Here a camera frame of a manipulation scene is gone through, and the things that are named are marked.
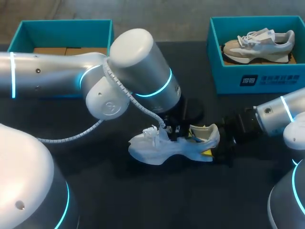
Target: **shoe tongue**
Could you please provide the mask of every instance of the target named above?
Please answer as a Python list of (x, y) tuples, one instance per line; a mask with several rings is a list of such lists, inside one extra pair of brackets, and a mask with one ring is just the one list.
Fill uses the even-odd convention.
[(266, 39), (271, 38), (272, 41), (275, 41), (275, 32), (274, 30), (268, 30), (266, 32), (263, 32), (262, 34), (259, 34), (257, 36), (255, 36), (255, 40), (257, 41), (263, 41)]
[(262, 29), (262, 30), (260, 30), (260, 31), (256, 31), (255, 33), (253, 33), (253, 35), (259, 35), (259, 34), (262, 34), (262, 33), (264, 33), (264, 32), (268, 32), (269, 30), (267, 29), (267, 28), (264, 28), (264, 29)]

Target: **teal box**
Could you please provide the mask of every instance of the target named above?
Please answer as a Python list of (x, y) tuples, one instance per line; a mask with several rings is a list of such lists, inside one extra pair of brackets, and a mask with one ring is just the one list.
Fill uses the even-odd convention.
[[(297, 64), (225, 65), (220, 45), (250, 31), (295, 32)], [(213, 17), (207, 52), (218, 94), (289, 93), (305, 87), (305, 24), (299, 16)]]
[(43, 48), (107, 48), (113, 42), (112, 20), (22, 21), (8, 52)]

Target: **cable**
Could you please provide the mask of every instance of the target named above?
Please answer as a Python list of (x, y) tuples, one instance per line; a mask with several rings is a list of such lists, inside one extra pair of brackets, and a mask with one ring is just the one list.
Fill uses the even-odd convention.
[[(103, 70), (104, 73), (106, 74), (106, 76), (109, 76), (121, 89), (122, 91), (128, 96), (128, 98), (130, 99), (130, 101), (138, 108), (140, 109), (142, 112), (144, 112), (145, 114), (149, 115), (150, 117), (156, 119), (160, 125), (160, 127), (162, 128), (166, 128), (166, 125), (163, 121), (163, 119), (161, 119), (157, 114), (151, 112), (150, 110), (147, 110), (145, 107), (143, 107), (141, 104), (139, 104), (138, 101), (136, 101), (136, 99), (132, 96), (132, 94), (124, 87), (124, 85), (120, 82), (120, 80), (115, 76), (115, 74), (112, 72), (112, 70), (110, 69), (108, 63), (107, 63), (108, 58), (104, 58), (103, 60)], [(70, 142), (70, 141), (74, 141), (76, 139), (79, 139), (85, 135), (87, 135), (88, 133), (90, 133), (92, 130), (94, 130), (97, 126), (99, 126), (102, 123), (102, 120), (99, 120), (96, 124), (94, 124), (93, 126), (91, 126), (89, 129), (85, 130), (84, 132), (72, 136), (72, 137), (68, 137), (68, 138), (63, 138), (63, 139), (43, 139), (43, 138), (37, 138), (39, 141), (41, 141), (42, 143), (45, 144), (59, 144), (59, 143), (65, 143), (65, 142)]]
[(104, 58), (103, 60), (103, 70), (104, 73), (106, 74), (106, 76), (110, 76), (113, 81), (122, 89), (122, 91), (128, 96), (128, 98), (130, 99), (130, 101), (137, 107), (139, 108), (142, 112), (144, 112), (145, 114), (149, 115), (150, 117), (154, 118), (155, 120), (158, 121), (160, 127), (162, 128), (166, 128), (166, 125), (163, 121), (163, 119), (161, 119), (157, 114), (155, 114), (154, 112), (151, 112), (150, 110), (147, 110), (145, 107), (143, 107), (141, 104), (139, 104), (138, 101), (136, 101), (136, 99), (132, 96), (132, 94), (126, 89), (126, 87), (124, 87), (124, 85), (120, 82), (120, 80), (115, 76), (115, 74), (112, 72), (112, 70), (110, 69), (108, 63), (107, 63), (108, 58)]
[(78, 135), (72, 136), (72, 137), (68, 137), (68, 138), (63, 138), (63, 139), (57, 139), (57, 140), (51, 140), (51, 139), (43, 139), (43, 138), (37, 138), (39, 141), (41, 141), (42, 143), (46, 143), (46, 144), (59, 144), (59, 143), (65, 143), (65, 142), (70, 142), (70, 141), (74, 141), (76, 139), (79, 139), (80, 137), (83, 137), (85, 135), (87, 135), (88, 133), (90, 133), (92, 130), (94, 130), (95, 128), (97, 128), (100, 124), (102, 123), (102, 120), (99, 120), (96, 124), (94, 124), (93, 126), (91, 126), (89, 129), (85, 130), (84, 132), (81, 132)]

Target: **sneaker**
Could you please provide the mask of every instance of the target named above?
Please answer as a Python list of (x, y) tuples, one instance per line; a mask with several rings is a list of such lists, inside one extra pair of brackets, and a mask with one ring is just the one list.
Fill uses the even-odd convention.
[(295, 44), (295, 33), (275, 33), (263, 29), (249, 32), (247, 36), (237, 36), (237, 40), (225, 44), (224, 55), (238, 63), (249, 63), (255, 58), (272, 62), (288, 63), (288, 55)]
[(138, 161), (150, 165), (161, 165), (172, 155), (184, 155), (194, 161), (213, 161), (212, 156), (202, 152), (218, 145), (220, 135), (217, 126), (190, 126), (190, 131), (191, 137), (179, 137), (177, 141), (171, 141), (166, 130), (152, 126), (129, 141), (131, 145), (128, 151)]

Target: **black table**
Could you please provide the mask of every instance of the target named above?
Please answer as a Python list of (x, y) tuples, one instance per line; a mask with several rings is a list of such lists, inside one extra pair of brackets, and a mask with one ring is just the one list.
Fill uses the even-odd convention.
[[(158, 43), (186, 97), (200, 98), (208, 125), (279, 94), (217, 96), (205, 42)], [(96, 120), (83, 100), (1, 100), (0, 122), (37, 137), (75, 135)], [(270, 229), (267, 200), (291, 169), (282, 137), (237, 148), (234, 166), (173, 156), (149, 166), (128, 153), (128, 140), (156, 124), (133, 105), (83, 139), (47, 146), (79, 203), (82, 229)]]

